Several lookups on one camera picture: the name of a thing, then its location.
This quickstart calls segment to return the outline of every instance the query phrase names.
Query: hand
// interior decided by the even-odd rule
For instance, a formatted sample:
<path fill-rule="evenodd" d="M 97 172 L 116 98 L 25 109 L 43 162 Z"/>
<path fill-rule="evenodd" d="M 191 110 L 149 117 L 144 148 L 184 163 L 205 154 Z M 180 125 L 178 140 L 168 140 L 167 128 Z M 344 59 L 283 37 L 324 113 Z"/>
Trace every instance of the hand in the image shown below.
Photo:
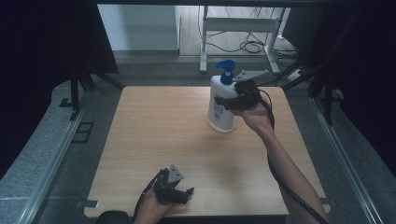
<path fill-rule="evenodd" d="M 150 189 L 140 204 L 134 224 L 155 224 L 165 216 L 174 203 L 160 203 L 153 189 Z"/>
<path fill-rule="evenodd" d="M 268 116 L 268 111 L 260 103 L 249 110 L 233 110 L 232 112 L 234 115 L 242 117 L 246 125 L 261 137 L 264 134 L 274 132 Z"/>

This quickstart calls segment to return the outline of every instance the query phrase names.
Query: bottle label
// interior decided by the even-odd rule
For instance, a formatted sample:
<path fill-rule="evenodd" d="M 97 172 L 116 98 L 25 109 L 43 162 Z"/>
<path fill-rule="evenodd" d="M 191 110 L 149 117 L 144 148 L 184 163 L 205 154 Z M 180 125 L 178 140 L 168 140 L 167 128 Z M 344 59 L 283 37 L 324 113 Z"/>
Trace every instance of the bottle label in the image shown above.
<path fill-rule="evenodd" d="M 215 118 L 220 119 L 220 117 L 224 111 L 224 107 L 222 105 L 216 104 L 216 101 L 213 101 L 213 109 L 215 110 Z"/>

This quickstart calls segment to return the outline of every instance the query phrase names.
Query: black curtain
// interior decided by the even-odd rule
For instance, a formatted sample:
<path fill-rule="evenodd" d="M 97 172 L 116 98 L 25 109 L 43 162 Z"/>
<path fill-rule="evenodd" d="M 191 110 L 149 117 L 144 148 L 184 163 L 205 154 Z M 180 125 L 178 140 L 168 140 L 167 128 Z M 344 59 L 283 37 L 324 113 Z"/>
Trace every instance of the black curtain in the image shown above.
<path fill-rule="evenodd" d="M 73 73 L 117 74 L 94 2 L 6 1 L 0 6 L 0 176 Z"/>
<path fill-rule="evenodd" d="M 396 174 L 396 16 L 389 1 L 370 1 L 332 70 L 341 107 Z"/>

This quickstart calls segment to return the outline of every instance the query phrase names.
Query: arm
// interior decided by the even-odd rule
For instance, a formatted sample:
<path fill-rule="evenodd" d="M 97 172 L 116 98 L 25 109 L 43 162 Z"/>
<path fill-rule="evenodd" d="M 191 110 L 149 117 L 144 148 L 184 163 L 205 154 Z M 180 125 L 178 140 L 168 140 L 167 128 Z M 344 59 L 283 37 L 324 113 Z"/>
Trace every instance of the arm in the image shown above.
<path fill-rule="evenodd" d="M 159 203 L 157 195 L 150 189 L 139 207 L 134 224 L 155 224 L 174 206 L 173 203 Z"/>
<path fill-rule="evenodd" d="M 255 131 L 263 141 L 268 151 L 268 157 L 280 179 L 329 222 L 317 193 L 276 138 L 265 108 L 261 104 L 257 104 L 250 110 L 233 111 L 233 113 L 236 116 L 241 116 L 247 126 Z M 294 223 L 318 223 L 282 187 L 280 187 L 280 191 Z"/>

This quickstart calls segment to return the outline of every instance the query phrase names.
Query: wooden board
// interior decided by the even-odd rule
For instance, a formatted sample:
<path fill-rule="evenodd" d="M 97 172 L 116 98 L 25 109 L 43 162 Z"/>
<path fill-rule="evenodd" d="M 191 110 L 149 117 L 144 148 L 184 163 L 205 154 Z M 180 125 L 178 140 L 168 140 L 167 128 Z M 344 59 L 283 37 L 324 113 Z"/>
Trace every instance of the wooden board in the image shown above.
<path fill-rule="evenodd" d="M 262 89 L 273 101 L 277 137 L 325 198 L 284 92 Z M 195 190 L 169 217 L 287 214 L 261 139 L 242 119 L 231 133 L 213 130 L 207 122 L 209 92 L 208 87 L 126 87 L 88 198 L 99 205 L 85 208 L 85 215 L 121 210 L 132 216 L 141 191 L 171 164 L 185 176 L 177 189 Z"/>

